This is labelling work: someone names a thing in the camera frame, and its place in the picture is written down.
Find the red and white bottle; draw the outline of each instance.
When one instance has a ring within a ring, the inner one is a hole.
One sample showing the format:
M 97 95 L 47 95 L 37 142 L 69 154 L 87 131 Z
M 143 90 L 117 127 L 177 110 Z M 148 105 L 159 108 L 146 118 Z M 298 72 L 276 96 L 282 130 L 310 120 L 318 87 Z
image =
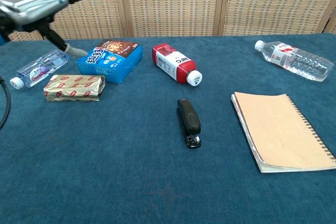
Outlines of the red and white bottle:
M 197 71 L 196 63 L 167 43 L 159 44 L 152 49 L 153 62 L 179 83 L 197 86 L 202 74 Z

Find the blue snack box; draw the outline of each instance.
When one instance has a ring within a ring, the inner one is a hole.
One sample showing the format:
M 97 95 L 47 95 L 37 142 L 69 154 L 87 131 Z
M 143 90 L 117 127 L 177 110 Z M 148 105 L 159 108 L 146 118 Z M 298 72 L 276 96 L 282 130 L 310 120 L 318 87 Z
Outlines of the blue snack box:
M 106 81 L 120 84 L 141 59 L 139 43 L 104 40 L 76 64 L 81 74 L 102 74 Z

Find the black cable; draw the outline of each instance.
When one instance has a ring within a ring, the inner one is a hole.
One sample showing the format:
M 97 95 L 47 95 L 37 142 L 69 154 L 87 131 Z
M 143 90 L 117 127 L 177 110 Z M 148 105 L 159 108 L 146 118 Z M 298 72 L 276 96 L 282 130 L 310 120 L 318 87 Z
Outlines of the black cable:
M 4 113 L 4 115 L 1 119 L 1 122 L 0 122 L 0 130 L 1 130 L 2 126 L 4 126 L 4 124 L 5 124 L 5 122 L 8 118 L 8 115 L 9 115 L 9 111 L 10 111 L 10 107 L 11 107 L 11 95 L 9 93 L 8 87 L 5 84 L 5 80 L 2 79 L 1 76 L 0 76 L 0 84 L 1 84 L 1 86 L 4 89 L 5 94 L 6 94 L 6 109 L 5 109 L 5 113 Z

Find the spiral binding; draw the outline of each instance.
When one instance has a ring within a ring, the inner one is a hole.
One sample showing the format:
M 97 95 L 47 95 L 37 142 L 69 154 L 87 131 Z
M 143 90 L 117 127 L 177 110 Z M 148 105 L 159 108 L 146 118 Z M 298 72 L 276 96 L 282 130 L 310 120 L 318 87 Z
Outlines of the spiral binding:
M 301 111 L 298 109 L 298 107 L 295 105 L 295 103 L 292 101 L 292 99 L 286 95 L 289 99 L 290 103 L 293 105 L 294 109 L 298 112 L 299 116 L 303 120 L 306 126 L 308 126 L 308 129 L 312 132 L 312 135 L 315 137 L 316 141 L 320 144 L 321 148 L 324 150 L 324 152 L 329 156 L 329 158 L 336 164 L 336 158 L 334 155 L 332 155 L 331 151 L 326 147 L 326 145 L 323 143 L 320 136 L 316 133 L 314 128 L 311 126 L 311 124 L 308 122 L 307 118 L 301 113 Z

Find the table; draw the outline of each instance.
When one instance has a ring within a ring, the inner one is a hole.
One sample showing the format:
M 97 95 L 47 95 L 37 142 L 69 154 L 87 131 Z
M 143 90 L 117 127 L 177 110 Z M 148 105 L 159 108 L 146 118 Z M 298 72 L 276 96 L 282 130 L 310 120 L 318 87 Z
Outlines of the table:
M 257 40 L 283 41 L 336 62 L 336 36 L 122 38 L 143 59 L 99 102 L 47 102 L 48 80 L 15 90 L 0 131 L 1 223 L 332 223 L 336 170 L 261 174 L 230 101 L 235 92 L 289 95 L 336 154 L 336 70 L 314 82 L 263 60 Z M 89 50 L 101 40 L 71 40 Z M 193 58 L 197 87 L 152 63 L 167 42 Z M 48 41 L 0 48 L 0 74 L 54 49 Z M 78 74 L 75 58 L 58 74 Z M 202 147 L 184 143 L 177 100 L 190 99 Z M 4 95 L 0 92 L 0 114 Z

